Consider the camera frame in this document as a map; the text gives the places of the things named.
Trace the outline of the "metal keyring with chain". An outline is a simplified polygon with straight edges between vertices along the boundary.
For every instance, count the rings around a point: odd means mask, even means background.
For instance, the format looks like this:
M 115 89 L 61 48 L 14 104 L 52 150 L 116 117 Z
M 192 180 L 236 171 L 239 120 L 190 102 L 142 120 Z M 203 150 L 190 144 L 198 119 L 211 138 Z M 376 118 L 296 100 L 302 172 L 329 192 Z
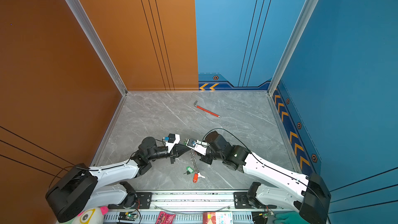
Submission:
M 196 152 L 195 152 L 195 147 L 196 147 L 196 145 L 197 145 L 197 142 L 196 142 L 196 140 L 194 140 L 194 139 L 186 139 L 186 140 L 184 141 L 184 143 L 185 143 L 185 145 L 186 145 L 188 148 L 191 149 L 191 151 L 190 151 L 190 157 L 191 157 L 191 162 L 192 162 L 192 165 L 193 165 L 193 169 L 194 169 L 194 171 L 195 171 L 196 173 L 199 173 L 199 168 L 198 168 L 197 160 L 196 160 Z

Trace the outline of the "green key tag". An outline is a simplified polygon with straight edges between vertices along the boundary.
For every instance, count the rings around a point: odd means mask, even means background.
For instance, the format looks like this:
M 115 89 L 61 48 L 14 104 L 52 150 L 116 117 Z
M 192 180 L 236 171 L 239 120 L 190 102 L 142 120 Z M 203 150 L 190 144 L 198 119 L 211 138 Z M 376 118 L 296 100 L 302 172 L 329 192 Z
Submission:
M 191 167 L 186 167 L 186 172 L 185 172 L 185 174 L 190 175 L 190 174 L 192 174 L 192 173 L 194 173 L 194 169 L 192 169 Z

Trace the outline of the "red key tag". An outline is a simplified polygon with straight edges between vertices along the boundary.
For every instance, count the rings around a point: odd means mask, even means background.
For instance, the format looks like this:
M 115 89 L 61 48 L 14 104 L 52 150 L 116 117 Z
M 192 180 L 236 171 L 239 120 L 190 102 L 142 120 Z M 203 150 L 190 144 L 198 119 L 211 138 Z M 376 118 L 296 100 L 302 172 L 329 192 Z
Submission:
M 193 177 L 193 182 L 194 182 L 194 183 L 197 183 L 197 182 L 198 182 L 198 178 L 199 178 L 199 174 L 198 174 L 198 173 L 195 173 L 195 174 L 194 174 L 194 177 Z

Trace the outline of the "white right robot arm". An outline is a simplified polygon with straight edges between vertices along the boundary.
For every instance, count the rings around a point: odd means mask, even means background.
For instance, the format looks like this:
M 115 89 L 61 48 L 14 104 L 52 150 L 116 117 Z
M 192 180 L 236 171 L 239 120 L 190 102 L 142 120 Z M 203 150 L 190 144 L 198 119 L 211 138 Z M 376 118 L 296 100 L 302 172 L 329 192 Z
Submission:
M 202 140 L 194 141 L 193 150 L 203 156 L 206 163 L 220 159 L 229 169 L 240 171 L 267 181 L 268 187 L 254 182 L 247 199 L 255 208 L 275 205 L 297 212 L 310 224 L 328 224 L 331 194 L 323 178 L 289 171 L 251 151 L 244 143 L 230 144 L 216 130 L 208 132 Z

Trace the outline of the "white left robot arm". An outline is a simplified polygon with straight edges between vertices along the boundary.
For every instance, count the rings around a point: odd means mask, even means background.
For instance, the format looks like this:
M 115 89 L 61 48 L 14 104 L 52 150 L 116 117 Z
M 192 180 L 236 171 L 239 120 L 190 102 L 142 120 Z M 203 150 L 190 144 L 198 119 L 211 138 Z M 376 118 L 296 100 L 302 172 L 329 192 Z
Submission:
M 180 143 L 178 134 L 170 134 L 162 144 L 146 137 L 125 161 L 101 167 L 73 166 L 45 195 L 57 221 L 66 223 L 94 207 L 137 207 L 138 196 L 128 180 L 144 175 L 152 161 L 170 158 L 174 162 L 191 149 Z

